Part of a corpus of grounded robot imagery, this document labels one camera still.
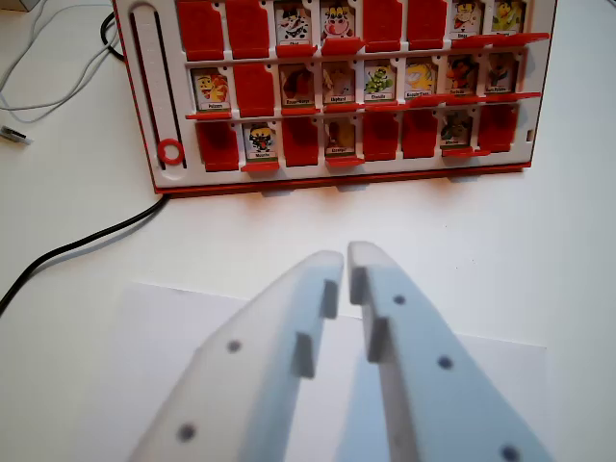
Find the cow character card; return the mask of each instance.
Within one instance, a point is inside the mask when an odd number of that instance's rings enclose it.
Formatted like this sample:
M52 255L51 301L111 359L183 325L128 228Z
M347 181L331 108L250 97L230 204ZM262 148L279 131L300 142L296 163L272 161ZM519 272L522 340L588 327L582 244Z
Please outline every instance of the cow character card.
M404 98L434 94L437 67L430 58L408 59L404 76Z
M480 2L468 0L453 0L452 20L449 36L451 39L465 39L481 32L483 9Z
M396 98L396 71L389 60L364 63L364 100L391 101Z
M355 70L348 63L323 63L323 103L355 101Z
M282 64L280 88L282 106L312 106L315 104L315 83L313 74L306 64Z
M457 95L475 93L477 69L473 55L449 56L445 90Z
M511 36L522 32L524 27L525 3L515 0L494 2L492 32Z
M348 118L325 120L325 156L341 156L355 152L355 125Z
M355 35L355 15L347 2L321 2L321 41Z
M223 111L231 107L227 78L215 67L194 69L192 82L198 111Z
M246 161L275 159L276 136L266 123L249 123L244 126Z
M488 57L486 93L510 93L515 88L517 62L513 53L492 53Z
M278 44L310 44L312 22L301 2L276 2L274 5Z
M441 148L470 146L472 128L473 118L466 111L445 113L441 129Z

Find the white cable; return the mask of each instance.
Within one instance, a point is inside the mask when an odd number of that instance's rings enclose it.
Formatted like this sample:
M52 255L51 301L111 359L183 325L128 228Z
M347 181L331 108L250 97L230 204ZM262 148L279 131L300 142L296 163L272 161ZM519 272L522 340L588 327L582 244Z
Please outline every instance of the white cable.
M48 116L49 114L51 114L52 112L54 112L56 109L60 108L64 103L66 103L72 97L74 97L79 91L81 91L91 81L91 79L94 76L94 74L96 73L96 71L103 64L105 59L109 56L109 54L107 54L105 52L108 51L110 47L116 46L117 42L119 40L119 38L117 36L117 28L115 28L114 36L113 36L112 40L110 41L110 43L107 44L106 46L104 46L103 48L101 48L100 50L98 50L94 54L94 56L92 58L90 58L90 60L88 61L88 63L84 67L84 69L82 70L82 72L81 72L81 74L79 76L79 79L77 80L77 82L73 85L73 87L70 89L70 91L64 97L62 97L62 98L60 98L60 99L58 99L56 101L53 101L51 103L29 105L29 106L22 106L22 107L13 107L13 106L11 106L9 104L9 102L6 100L6 98L4 97L4 95L2 94L1 91L6 86L7 81L11 77L11 74L13 73L14 69L17 67L19 62L23 59L23 57L26 55L26 53L28 53L30 48L32 48L34 42L39 37L40 33L43 31L43 29L45 27L47 27L47 25L49 25L51 23L51 21L53 21L53 19L59 13L64 12L66 10L69 10L71 8L76 8L76 7L111 7L110 4L79 4L79 5L71 5L71 6L68 6L68 7L65 7L65 8L62 8L62 9L56 11L37 30L37 22L39 21L40 17L42 16L42 12L43 12L43 9L44 9L45 4L47 3L47 1L48 0L42 0L41 1L40 9L39 9L39 11L37 13L37 16L35 17L35 20L34 20L34 22L32 23L32 26L31 26L30 39L28 41L28 44L26 45L24 50L19 54L19 56L11 64L9 64L7 70L3 73L2 78L0 79L0 100L5 105L4 107L0 106L0 110L9 111L9 113L11 114L11 116L14 119L16 119L16 120L18 120L18 121L20 121L22 123L33 123L33 122L36 122L38 120L41 120L42 118L44 118L44 117ZM101 54L104 54L104 56L102 58L100 58L100 60L97 63L94 63L96 61L96 59ZM94 64L94 66L91 69L90 74L88 74L88 69L90 68L90 66L92 64ZM18 115L13 113L13 111L27 111L27 110L31 110L31 109L49 108L49 107L51 107L50 110L46 111L42 115L40 115L40 116L38 116L38 117L36 117L36 118L34 118L32 120L22 119L21 117L19 117Z

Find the white table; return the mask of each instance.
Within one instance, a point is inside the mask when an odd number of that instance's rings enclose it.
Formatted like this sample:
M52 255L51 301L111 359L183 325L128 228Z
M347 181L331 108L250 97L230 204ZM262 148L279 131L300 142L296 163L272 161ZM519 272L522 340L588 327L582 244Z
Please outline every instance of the white table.
M7 86L10 101L67 90L108 12L59 17ZM32 19L0 13L0 69ZM613 460L615 20L606 1L559 2L524 173L174 200L126 239L37 275L0 319L0 459L64 460L128 281L251 297L311 252L367 240L455 331L548 347L557 459ZM23 127L3 113L0 124L35 140L0 141L1 292L40 254L156 200L126 73L111 59L45 121ZM344 299L342 313L357 310Z

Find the white paper sheet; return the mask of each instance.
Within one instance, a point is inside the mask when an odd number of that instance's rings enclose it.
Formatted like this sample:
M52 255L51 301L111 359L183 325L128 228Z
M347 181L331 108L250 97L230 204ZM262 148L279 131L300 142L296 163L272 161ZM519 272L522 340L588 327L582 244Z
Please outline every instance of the white paper sheet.
M86 399L73 460L128 460L194 350L243 304L236 298L131 285ZM459 338L549 448L546 350ZM301 384L286 461L388 462L380 393L378 369L365 359L361 320L327 321L317 378Z

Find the black cable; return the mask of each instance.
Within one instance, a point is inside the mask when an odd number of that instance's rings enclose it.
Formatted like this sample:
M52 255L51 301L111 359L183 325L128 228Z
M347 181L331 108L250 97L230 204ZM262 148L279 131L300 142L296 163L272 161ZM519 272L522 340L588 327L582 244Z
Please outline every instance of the black cable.
M114 18L115 18L115 14L110 13L109 16L107 16L105 20L103 21L103 23L100 25L100 39L103 40L103 44L105 45L109 44L109 41L107 40L107 29L109 29L109 26L111 22L114 20ZM124 55L117 52L117 50L115 50L112 46L109 47L109 52L112 55L114 55L114 58L117 58L120 61L124 62Z
M109 228L103 229L102 231L98 231L97 233L90 234L89 236L87 236L87 237L85 237L83 239L80 239L79 241L75 241L74 243L58 247L58 248L56 248L54 250L51 250L50 252L45 253L44 255L42 255L40 257L38 257L37 260L32 262L30 264L30 266L28 266L28 268L26 268L19 275L17 280L13 283L13 285L9 289L9 291L2 297L2 300L0 300L0 316L2 316L4 314L5 310L9 306L9 303L11 303L11 300L13 300L13 298L17 295L19 290L24 286L24 284L26 282L28 282L28 279L30 279L30 277L32 276L32 273L40 265L45 263L47 260L50 260L50 259L52 259L54 257L57 257L58 255L66 253L66 252L68 252L70 250L74 250L74 249L76 249L78 247L81 247L83 245L89 244L89 243L91 243L93 241L96 241L97 239L104 238L105 236L109 236L110 234L113 234L116 231L124 229L124 228L130 226L131 224L135 224L138 221L141 221L142 219L147 218L147 217L157 213L161 209L163 209L163 207L165 207L167 205L169 199L170 199L170 195L163 194L163 197L161 197L158 202L156 202L153 206L151 206L147 210L144 210L140 214L137 214L137 215L135 215L132 218L128 218L127 220L123 221L122 223L115 224L113 226L110 226Z

